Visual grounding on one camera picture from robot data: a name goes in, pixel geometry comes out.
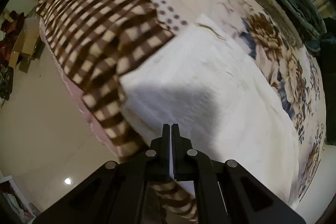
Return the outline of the white pants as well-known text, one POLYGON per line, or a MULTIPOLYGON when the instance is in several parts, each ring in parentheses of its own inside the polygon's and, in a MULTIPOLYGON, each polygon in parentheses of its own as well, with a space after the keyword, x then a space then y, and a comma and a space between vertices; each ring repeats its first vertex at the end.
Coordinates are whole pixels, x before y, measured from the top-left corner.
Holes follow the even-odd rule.
POLYGON ((176 123, 195 149, 236 160, 289 206, 297 201, 294 125, 253 60, 210 18, 201 15, 120 82, 121 112, 144 141, 176 123))

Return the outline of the pink bed sheet edge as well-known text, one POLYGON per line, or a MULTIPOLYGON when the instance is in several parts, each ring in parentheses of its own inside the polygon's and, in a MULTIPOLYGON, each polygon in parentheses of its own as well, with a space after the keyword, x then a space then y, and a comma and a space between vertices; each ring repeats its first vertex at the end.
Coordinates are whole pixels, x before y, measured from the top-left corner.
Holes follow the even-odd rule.
POLYGON ((105 145, 108 150, 110 150, 113 154, 117 155, 116 147, 112 144, 110 138, 105 133, 101 125, 98 123, 97 119, 91 114, 91 112, 87 109, 87 107, 84 105, 81 97, 83 94, 83 91, 77 87, 64 73, 63 69, 61 68, 60 64, 56 60, 56 57, 52 53, 51 47, 49 46, 46 34, 45 34, 45 24, 42 20, 42 18, 39 19, 39 34, 41 37, 42 42, 44 42, 45 46, 49 50, 49 53, 51 54, 51 57, 54 61, 54 64, 56 65, 56 68, 58 70, 58 73, 60 74, 60 77, 64 83, 64 86, 68 90, 68 93, 70 94, 70 97, 72 100, 76 103, 76 106, 82 116, 84 117, 86 124, 90 127, 95 137, 98 139, 100 143, 105 145))

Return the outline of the brown checkered blanket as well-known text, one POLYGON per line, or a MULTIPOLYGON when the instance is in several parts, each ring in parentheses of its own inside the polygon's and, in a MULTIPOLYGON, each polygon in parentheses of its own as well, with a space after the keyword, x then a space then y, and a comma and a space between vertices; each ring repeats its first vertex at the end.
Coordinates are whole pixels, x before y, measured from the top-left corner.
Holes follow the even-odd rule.
POLYGON ((195 0, 38 0, 45 39, 120 162, 147 145, 125 119, 120 79, 195 18, 195 0))

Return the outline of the cardboard boxes clutter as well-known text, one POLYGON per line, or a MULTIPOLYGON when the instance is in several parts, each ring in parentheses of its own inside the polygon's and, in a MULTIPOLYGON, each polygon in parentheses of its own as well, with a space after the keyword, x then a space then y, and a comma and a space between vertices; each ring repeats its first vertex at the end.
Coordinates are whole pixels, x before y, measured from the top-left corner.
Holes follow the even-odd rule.
POLYGON ((1 105, 13 92, 14 69, 27 73, 36 58, 40 40, 39 17, 12 11, 1 24, 1 105))

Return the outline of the grey fuzzy folded cloth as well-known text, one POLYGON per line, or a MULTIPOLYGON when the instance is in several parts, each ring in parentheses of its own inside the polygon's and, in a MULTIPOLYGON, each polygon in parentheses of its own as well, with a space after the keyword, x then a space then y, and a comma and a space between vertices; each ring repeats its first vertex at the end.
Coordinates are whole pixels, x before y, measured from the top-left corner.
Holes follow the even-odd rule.
POLYGON ((301 37, 286 12, 276 0, 255 0, 275 21, 288 44, 292 47, 302 48, 301 37))

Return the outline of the floral bed blanket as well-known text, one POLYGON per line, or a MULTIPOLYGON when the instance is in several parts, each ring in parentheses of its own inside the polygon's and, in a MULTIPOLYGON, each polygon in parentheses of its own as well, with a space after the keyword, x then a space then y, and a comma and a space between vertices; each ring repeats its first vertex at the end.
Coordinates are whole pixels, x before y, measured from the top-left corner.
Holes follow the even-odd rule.
POLYGON ((297 200, 301 200, 317 171, 326 136, 325 94, 316 59, 304 45, 290 46, 272 17, 255 0, 195 1, 195 18, 187 27, 205 15, 238 43, 292 121, 299 148, 297 200))

